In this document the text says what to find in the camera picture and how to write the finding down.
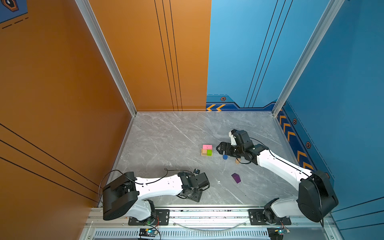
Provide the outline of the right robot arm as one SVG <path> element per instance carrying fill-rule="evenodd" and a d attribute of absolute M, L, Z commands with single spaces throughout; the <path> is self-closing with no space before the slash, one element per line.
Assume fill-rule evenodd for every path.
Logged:
<path fill-rule="evenodd" d="M 221 155 L 236 159 L 245 158 L 250 163 L 268 169 L 292 185 L 297 191 L 296 197 L 275 198 L 264 206 L 263 215 L 268 224 L 274 225 L 284 217 L 306 217 L 319 223 L 338 206 L 331 181 L 326 173 L 304 169 L 276 156 L 262 144 L 235 146 L 221 142 L 216 150 Z"/>

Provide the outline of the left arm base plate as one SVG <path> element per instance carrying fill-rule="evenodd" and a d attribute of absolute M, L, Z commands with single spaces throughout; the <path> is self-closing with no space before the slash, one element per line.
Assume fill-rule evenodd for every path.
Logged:
<path fill-rule="evenodd" d="M 156 209 L 156 214 L 149 217 L 146 220 L 139 221 L 136 218 L 130 217 L 128 225 L 129 226 L 168 226 L 170 220 L 170 210 L 169 209 Z"/>

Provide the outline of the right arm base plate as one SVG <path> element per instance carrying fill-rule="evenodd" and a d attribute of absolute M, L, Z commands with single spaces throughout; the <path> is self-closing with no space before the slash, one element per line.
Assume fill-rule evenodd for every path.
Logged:
<path fill-rule="evenodd" d="M 289 217 L 267 217 L 264 209 L 249 209 L 248 214 L 252 226 L 290 226 L 292 224 Z"/>

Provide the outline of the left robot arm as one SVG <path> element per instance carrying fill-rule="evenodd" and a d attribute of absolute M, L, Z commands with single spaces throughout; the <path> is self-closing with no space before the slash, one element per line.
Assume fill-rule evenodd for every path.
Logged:
<path fill-rule="evenodd" d="M 176 196 L 198 203 L 209 189 L 205 173 L 177 170 L 177 174 L 161 178 L 139 178 L 126 172 L 103 187 L 103 220 L 132 217 L 140 222 L 152 222 L 157 217 L 151 198 Z"/>

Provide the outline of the pink block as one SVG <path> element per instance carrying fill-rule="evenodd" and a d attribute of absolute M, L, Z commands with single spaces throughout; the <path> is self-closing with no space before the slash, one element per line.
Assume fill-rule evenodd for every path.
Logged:
<path fill-rule="evenodd" d="M 212 150 L 213 146 L 212 145 L 203 145 L 203 150 Z"/>

